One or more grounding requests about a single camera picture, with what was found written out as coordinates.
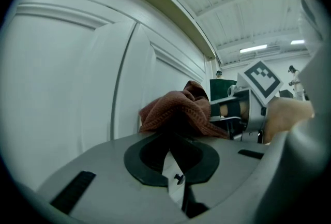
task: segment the white cabinet door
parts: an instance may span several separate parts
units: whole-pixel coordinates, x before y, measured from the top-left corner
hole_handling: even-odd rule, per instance
[[[136,133],[139,111],[154,99],[182,91],[189,80],[205,82],[206,74],[198,63],[144,25],[137,25],[119,76],[113,138]]]
[[[35,190],[110,138],[117,76],[134,25],[85,0],[19,0],[2,32],[0,57],[1,150],[16,180]]]

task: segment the brown knit cloth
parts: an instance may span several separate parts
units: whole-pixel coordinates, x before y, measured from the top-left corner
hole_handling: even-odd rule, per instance
[[[182,92],[172,91],[151,102],[140,111],[140,132],[155,131],[165,124],[189,124],[197,134],[228,138],[227,133],[209,122],[211,106],[206,92],[195,81],[189,81]]]

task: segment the ceiling light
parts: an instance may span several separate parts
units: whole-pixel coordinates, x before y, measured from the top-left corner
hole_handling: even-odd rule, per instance
[[[263,44],[262,46],[252,47],[252,48],[240,49],[240,53],[250,52],[250,51],[264,49],[264,48],[267,48],[266,44]]]
[[[293,40],[293,41],[291,42],[291,44],[303,44],[303,43],[305,43],[304,40]]]

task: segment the screw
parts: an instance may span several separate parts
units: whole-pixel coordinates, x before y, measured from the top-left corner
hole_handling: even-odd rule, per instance
[[[181,185],[184,181],[184,175],[180,176],[179,174],[176,174],[174,179],[177,179],[178,180],[178,185]]]

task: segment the white ceiling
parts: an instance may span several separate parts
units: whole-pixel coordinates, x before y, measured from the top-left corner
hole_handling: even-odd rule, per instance
[[[178,0],[199,24],[222,68],[263,59],[307,55],[298,31],[300,0]],[[267,49],[240,54],[240,49],[268,44]]]

